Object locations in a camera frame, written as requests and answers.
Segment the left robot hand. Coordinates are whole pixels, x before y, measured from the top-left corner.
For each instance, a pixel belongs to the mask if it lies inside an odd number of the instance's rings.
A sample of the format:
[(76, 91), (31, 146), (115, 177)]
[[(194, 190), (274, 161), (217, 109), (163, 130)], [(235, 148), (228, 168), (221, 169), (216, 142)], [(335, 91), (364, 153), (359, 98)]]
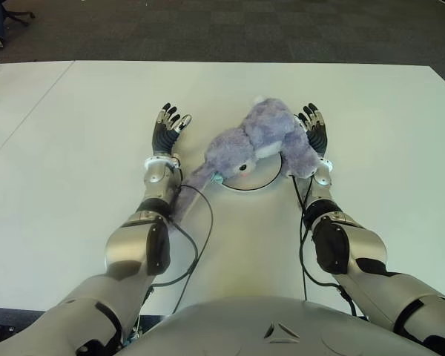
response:
[(191, 123), (192, 115), (181, 116), (177, 107), (166, 103), (159, 111), (152, 136), (152, 150), (154, 155), (172, 155), (172, 150), (180, 134)]

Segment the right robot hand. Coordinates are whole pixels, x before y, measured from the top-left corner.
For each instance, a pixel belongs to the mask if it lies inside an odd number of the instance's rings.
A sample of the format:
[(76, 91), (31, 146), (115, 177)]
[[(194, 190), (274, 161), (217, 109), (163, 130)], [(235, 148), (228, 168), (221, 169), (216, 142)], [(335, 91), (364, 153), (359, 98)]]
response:
[(313, 103), (308, 103), (303, 106), (301, 112), (294, 115), (294, 120), (297, 128), (306, 134), (310, 146), (321, 159), (324, 159), (328, 135), (321, 111)]

